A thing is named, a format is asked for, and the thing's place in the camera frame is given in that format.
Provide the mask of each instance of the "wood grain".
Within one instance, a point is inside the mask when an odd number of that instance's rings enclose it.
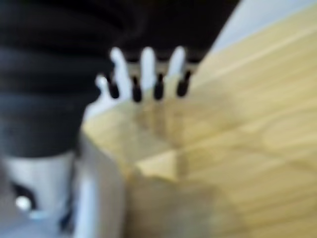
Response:
[[[176,82],[85,124],[126,175],[126,237],[317,237],[317,5]]]

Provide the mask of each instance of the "light wood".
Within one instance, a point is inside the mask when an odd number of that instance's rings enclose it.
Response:
[[[317,5],[176,82],[85,124],[127,177],[126,237],[317,237]]]

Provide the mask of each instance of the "black tip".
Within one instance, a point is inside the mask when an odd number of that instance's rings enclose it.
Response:
[[[142,101],[142,91],[140,86],[134,86],[132,89],[133,101],[139,103]]]
[[[119,88],[116,83],[108,83],[108,90],[112,98],[118,99],[120,97]]]
[[[154,86],[154,98],[156,100],[161,100],[164,95],[164,84],[157,82]]]
[[[189,88],[189,82],[190,82],[191,75],[192,74],[190,71],[186,72],[184,79],[182,79],[178,82],[177,91],[176,91],[178,97],[186,96],[186,94],[188,92],[188,88]]]
[[[161,100],[164,96],[164,82],[163,82],[163,74],[158,75],[158,80],[154,86],[154,98],[156,100]]]

